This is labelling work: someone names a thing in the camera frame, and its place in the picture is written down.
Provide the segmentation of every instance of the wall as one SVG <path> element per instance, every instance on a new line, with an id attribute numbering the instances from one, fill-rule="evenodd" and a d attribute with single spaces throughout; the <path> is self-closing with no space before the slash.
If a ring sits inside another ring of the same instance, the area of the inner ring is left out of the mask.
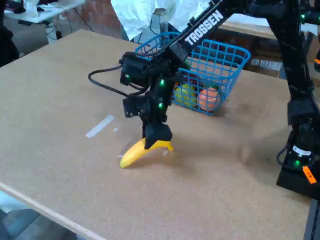
<path id="1" fill-rule="evenodd" d="M 111 0 L 86 0 L 77 11 L 97 32 L 107 33 L 110 29 L 121 32 L 121 24 L 111 5 Z M 70 11 L 69 15 L 73 23 L 83 23 L 76 13 Z"/>

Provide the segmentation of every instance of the cork board table surface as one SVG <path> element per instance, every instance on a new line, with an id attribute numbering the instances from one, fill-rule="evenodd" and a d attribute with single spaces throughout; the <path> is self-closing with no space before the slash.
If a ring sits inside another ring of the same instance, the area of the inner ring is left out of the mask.
<path id="1" fill-rule="evenodd" d="M 121 169 L 142 123 L 87 75 L 135 47 L 82 30 L 0 69 L 0 190 L 88 239 L 302 239 L 310 200 L 276 186 L 286 82 L 243 71 L 215 117 L 173 105 L 175 152 Z M 94 78 L 128 93 L 119 76 Z"/>

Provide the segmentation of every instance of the orange ball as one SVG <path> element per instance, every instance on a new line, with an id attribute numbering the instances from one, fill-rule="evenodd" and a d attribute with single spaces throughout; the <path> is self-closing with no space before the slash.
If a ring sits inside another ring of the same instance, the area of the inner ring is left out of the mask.
<path id="1" fill-rule="evenodd" d="M 197 98 L 197 102 L 202 110 L 212 111 L 218 98 L 218 91 L 215 88 L 202 90 Z"/>

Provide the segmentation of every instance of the yellow banana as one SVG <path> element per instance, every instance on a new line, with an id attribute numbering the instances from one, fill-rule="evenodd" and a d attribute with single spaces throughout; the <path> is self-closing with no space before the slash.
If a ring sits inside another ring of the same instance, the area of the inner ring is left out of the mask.
<path id="1" fill-rule="evenodd" d="M 120 161 L 120 167 L 126 168 L 137 161 L 143 155 L 158 148 L 168 148 L 170 152 L 174 150 L 170 141 L 156 141 L 148 150 L 145 149 L 146 139 L 142 138 L 135 145 L 133 145 L 122 157 Z"/>

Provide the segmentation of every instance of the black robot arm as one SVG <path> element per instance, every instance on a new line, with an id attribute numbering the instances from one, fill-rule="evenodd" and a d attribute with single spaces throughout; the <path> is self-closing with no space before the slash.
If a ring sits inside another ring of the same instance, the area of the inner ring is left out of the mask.
<path id="1" fill-rule="evenodd" d="M 320 13 L 307 0 L 214 0 L 187 28 L 158 52 L 126 52 L 120 82 L 143 88 L 145 95 L 123 100 L 126 117 L 139 116 L 147 150 L 157 141 L 170 141 L 172 133 L 164 123 L 171 105 L 175 82 L 182 82 L 179 68 L 192 50 L 212 34 L 232 14 L 266 18 L 276 36 L 290 91 L 288 125 L 292 127 L 285 148 L 277 156 L 282 165 L 277 184 L 292 191 L 320 199 L 320 186 L 311 184 L 303 167 L 320 177 L 320 111 L 313 95 L 301 22 L 319 24 Z M 280 155 L 286 152 L 284 162 Z"/>

